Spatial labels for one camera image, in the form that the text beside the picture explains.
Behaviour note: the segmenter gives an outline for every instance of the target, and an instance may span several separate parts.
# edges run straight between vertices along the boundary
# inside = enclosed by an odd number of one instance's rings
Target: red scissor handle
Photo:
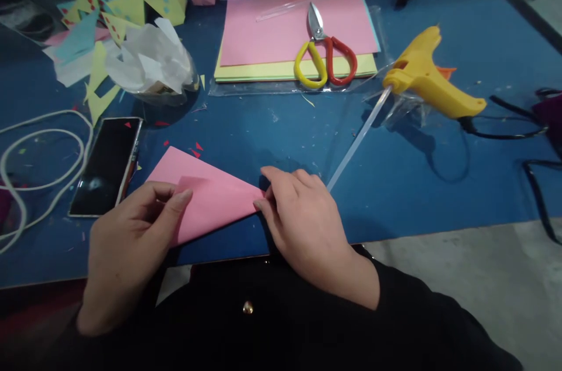
[[[354,79],[355,73],[357,72],[357,57],[354,52],[335,37],[327,37],[324,41],[326,43],[326,63],[328,65],[329,80],[338,86],[351,83],[351,80]],[[337,78],[334,76],[334,48],[344,54],[349,61],[350,73],[345,78]]]

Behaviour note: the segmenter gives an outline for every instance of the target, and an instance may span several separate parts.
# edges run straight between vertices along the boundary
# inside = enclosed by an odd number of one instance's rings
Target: blue table
[[[440,66],[459,68],[452,81],[460,89],[478,97],[498,94],[528,108],[535,102],[535,89],[560,87],[562,58],[505,0],[413,0],[400,12],[394,11],[394,1],[367,0],[382,8],[394,57],[418,33],[439,23],[443,42],[434,59]],[[207,86],[225,8],[224,3],[190,6],[185,25],[177,28],[200,74],[207,77]],[[0,128],[75,105],[86,112],[81,104],[84,85],[64,88],[55,79],[51,61],[37,47],[18,43],[18,51],[0,55]],[[374,92],[380,81],[370,86]],[[204,102],[208,110],[186,113],[185,109],[143,110],[125,95],[121,102],[116,98],[105,115],[140,115],[149,124],[171,123],[147,128],[140,150],[142,170],[133,177],[131,189],[144,182],[164,154],[166,140],[185,151],[198,142],[204,148],[202,160],[254,185],[260,184],[260,166],[267,164],[285,170],[303,167],[327,182],[371,110],[362,97],[311,95],[313,108],[299,95],[213,98],[202,92],[191,110]],[[492,106],[486,112],[507,114]],[[78,119],[60,118],[49,125],[53,123],[83,136],[87,133]],[[509,125],[498,121],[487,130],[497,132],[500,126]],[[0,135],[0,147],[4,150],[20,135],[40,128],[46,124]],[[58,134],[26,147],[26,153],[16,152],[8,166],[18,182],[30,185],[59,176],[76,150],[73,141]],[[483,140],[463,134],[456,122],[433,114],[422,129],[405,124],[392,132],[381,127],[371,130],[333,196],[350,242],[528,221],[537,218],[520,167],[520,161],[528,158],[556,160],[556,154],[542,136],[517,142]],[[537,176],[551,215],[562,215],[557,201],[562,176],[538,169]],[[86,276],[92,221],[66,218],[72,195],[69,191],[50,218],[26,231],[0,256],[0,287]],[[46,192],[27,198],[35,215],[46,208],[50,197]],[[267,252],[266,231],[254,215],[185,245],[179,262]]]

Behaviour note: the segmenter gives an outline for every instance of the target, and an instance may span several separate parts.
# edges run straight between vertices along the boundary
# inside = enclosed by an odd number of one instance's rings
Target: yellow glue gun
[[[443,115],[458,119],[478,115],[486,107],[484,99],[462,92],[444,77],[433,63],[433,51],[441,42],[439,27],[419,34],[394,63],[382,84],[395,94],[411,88]]]

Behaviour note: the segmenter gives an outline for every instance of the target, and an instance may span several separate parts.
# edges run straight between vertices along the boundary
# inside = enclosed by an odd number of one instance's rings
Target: phone screen
[[[100,132],[70,205],[71,216],[101,216],[115,207],[131,163],[140,118],[109,118]]]

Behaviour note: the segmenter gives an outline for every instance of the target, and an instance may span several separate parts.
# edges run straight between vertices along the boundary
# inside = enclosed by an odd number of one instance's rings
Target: left hand
[[[175,188],[147,182],[93,224],[80,333],[107,333],[134,310],[193,195],[192,190],[173,195]]]

